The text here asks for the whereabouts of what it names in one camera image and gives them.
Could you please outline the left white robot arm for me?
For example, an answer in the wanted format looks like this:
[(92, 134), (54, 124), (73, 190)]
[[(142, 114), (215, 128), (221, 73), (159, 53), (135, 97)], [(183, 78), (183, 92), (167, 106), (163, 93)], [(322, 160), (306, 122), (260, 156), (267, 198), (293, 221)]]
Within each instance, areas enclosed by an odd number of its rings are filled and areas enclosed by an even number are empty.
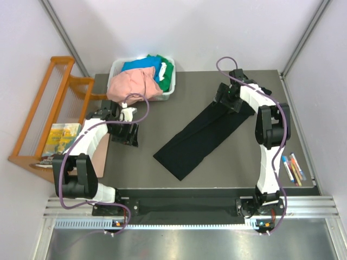
[(136, 108), (126, 103), (107, 100), (100, 109), (87, 114), (71, 147), (63, 154), (53, 155), (54, 184), (59, 198), (101, 202), (112, 215), (122, 211), (118, 190), (99, 183), (92, 158), (105, 136), (124, 145), (138, 146), (139, 125), (132, 122), (136, 112)]

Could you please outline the black t-shirt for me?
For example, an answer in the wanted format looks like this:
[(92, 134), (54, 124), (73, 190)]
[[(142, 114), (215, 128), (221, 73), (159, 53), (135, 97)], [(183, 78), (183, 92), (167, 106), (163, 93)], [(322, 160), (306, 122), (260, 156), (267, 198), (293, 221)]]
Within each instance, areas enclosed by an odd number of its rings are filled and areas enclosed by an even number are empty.
[(212, 102), (153, 157), (181, 181), (254, 114), (245, 102), (239, 112)]

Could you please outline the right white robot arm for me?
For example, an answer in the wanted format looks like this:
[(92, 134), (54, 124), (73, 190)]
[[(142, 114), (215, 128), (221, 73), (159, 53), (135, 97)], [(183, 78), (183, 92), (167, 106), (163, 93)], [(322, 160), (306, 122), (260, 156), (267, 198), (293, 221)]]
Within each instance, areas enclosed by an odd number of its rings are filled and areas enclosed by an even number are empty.
[(255, 139), (260, 146), (259, 180), (252, 201), (242, 202), (239, 212), (245, 217), (266, 214), (280, 204), (280, 160), (286, 141), (290, 138), (290, 108), (279, 104), (258, 84), (249, 79), (242, 69), (229, 72), (230, 85), (221, 84), (214, 102), (224, 105), (232, 113), (240, 114), (248, 105), (256, 113)]

